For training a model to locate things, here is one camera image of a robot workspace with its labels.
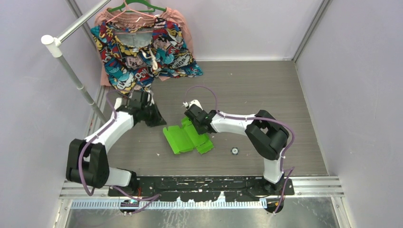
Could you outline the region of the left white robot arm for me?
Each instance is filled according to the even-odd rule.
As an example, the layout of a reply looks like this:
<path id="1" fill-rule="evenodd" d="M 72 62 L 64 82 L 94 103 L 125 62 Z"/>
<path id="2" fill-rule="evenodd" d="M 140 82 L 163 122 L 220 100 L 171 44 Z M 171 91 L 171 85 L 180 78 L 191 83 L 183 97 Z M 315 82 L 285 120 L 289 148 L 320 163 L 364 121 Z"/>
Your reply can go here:
<path id="1" fill-rule="evenodd" d="M 133 196 L 138 192 L 135 172 L 112 168 L 108 152 L 127 131 L 140 122 L 149 127 L 165 125 L 153 93 L 135 91 L 128 98 L 117 98 L 110 119 L 85 139 L 74 139 L 68 150 L 66 179 L 84 186 L 102 188 L 119 186 L 121 192 Z"/>

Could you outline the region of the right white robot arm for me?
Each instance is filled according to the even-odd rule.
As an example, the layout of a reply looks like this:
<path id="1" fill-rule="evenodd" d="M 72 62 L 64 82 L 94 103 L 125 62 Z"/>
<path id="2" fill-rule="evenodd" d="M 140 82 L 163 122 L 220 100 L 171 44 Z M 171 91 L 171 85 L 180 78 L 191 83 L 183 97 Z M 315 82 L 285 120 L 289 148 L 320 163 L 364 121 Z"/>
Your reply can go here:
<path id="1" fill-rule="evenodd" d="M 206 112 L 197 100 L 185 102 L 185 116 L 190 119 L 198 134 L 234 133 L 246 136 L 263 158 L 265 192 L 276 195 L 282 189 L 285 151 L 293 144 L 295 132 L 276 120 L 269 112 L 235 115 L 217 110 Z"/>

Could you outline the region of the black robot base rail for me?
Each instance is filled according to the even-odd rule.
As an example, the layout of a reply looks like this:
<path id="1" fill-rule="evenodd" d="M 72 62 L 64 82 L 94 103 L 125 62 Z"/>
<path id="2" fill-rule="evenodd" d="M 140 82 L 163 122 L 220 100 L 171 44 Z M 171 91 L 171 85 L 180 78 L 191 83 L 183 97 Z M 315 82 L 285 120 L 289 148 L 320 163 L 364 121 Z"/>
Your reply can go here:
<path id="1" fill-rule="evenodd" d="M 158 195 L 159 201 L 166 202 L 213 202 L 220 195 L 226 202 L 247 202 L 294 194 L 292 180 L 283 178 L 272 185 L 262 176 L 137 176 L 134 184 L 110 188 L 108 192 L 110 197 Z"/>

